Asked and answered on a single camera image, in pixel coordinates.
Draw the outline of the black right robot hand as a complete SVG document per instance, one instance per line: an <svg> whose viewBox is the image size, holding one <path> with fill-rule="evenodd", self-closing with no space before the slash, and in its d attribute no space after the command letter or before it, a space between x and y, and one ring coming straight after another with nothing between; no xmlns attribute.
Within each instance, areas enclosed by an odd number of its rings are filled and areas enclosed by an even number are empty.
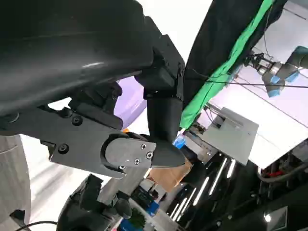
<svg viewBox="0 0 308 231"><path fill-rule="evenodd" d="M127 194L118 191L108 205L98 201L102 183L90 174L68 197L58 217L58 231L106 231L117 218L131 218Z"/></svg>

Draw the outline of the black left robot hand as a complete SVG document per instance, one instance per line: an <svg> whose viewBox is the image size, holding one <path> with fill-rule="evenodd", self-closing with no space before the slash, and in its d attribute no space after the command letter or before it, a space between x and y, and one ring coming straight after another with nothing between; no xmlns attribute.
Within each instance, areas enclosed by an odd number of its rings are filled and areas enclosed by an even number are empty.
<svg viewBox="0 0 308 231"><path fill-rule="evenodd" d="M39 139L54 163L116 179L182 166L184 68L135 0L0 3L0 132ZM123 132L114 114L128 77L144 88L149 135Z"/></svg>

